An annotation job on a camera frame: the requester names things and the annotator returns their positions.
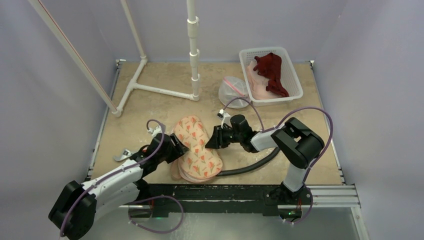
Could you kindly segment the floral mesh laundry bag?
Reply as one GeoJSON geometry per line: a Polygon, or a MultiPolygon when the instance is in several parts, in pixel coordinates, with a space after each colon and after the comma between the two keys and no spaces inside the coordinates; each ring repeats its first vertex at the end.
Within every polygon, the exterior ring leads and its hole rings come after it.
{"type": "Polygon", "coordinates": [[[205,147],[210,140],[204,124],[195,115],[177,122],[172,131],[188,148],[188,152],[172,162],[171,177],[191,183],[204,183],[216,177],[223,169],[223,161],[215,149],[205,147]]]}

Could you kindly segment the dark red bra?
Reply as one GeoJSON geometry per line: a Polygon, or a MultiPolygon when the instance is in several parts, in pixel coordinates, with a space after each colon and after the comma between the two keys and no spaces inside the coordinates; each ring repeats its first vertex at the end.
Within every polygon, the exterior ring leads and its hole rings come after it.
{"type": "Polygon", "coordinates": [[[255,56],[256,66],[253,68],[258,75],[268,79],[266,90],[282,98],[289,97],[288,91],[281,83],[282,58],[272,52],[262,57],[255,56]]]}

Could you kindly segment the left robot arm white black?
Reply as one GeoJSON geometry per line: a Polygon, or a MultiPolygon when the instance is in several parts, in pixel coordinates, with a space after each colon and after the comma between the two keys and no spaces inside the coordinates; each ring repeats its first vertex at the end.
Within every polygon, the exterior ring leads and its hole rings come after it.
{"type": "Polygon", "coordinates": [[[162,162],[168,164],[189,151],[175,134],[158,133],[149,145],[126,156],[119,167],[83,183],[65,185],[48,214],[59,228],[60,237],[79,240],[105,214],[127,204],[152,204],[164,194],[153,196],[143,179],[162,162]]]}

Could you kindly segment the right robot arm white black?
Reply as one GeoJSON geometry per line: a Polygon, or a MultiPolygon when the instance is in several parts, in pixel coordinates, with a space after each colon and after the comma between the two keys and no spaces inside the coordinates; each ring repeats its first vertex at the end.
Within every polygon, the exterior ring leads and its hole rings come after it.
{"type": "Polygon", "coordinates": [[[273,130],[255,131],[241,114],[230,117],[229,124],[214,126],[205,148],[224,149],[232,143],[240,144],[248,153],[278,148],[285,155],[289,167],[280,196],[288,204],[300,198],[307,169],[325,148],[323,139],[295,117],[273,130]]]}

